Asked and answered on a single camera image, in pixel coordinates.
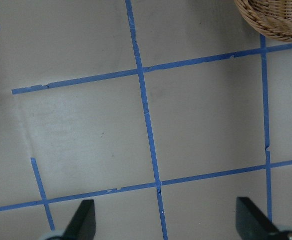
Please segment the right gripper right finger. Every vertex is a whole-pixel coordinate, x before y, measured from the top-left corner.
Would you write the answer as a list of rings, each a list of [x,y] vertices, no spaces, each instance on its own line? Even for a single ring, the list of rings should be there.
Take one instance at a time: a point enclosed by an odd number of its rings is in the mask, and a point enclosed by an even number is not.
[[[236,230],[242,240],[285,240],[279,229],[248,197],[236,198]]]

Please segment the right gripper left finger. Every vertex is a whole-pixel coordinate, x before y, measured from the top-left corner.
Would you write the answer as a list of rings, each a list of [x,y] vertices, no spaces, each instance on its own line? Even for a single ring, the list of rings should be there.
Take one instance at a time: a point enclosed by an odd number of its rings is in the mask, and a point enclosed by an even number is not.
[[[83,200],[61,236],[62,240],[93,240],[96,233],[95,204]]]

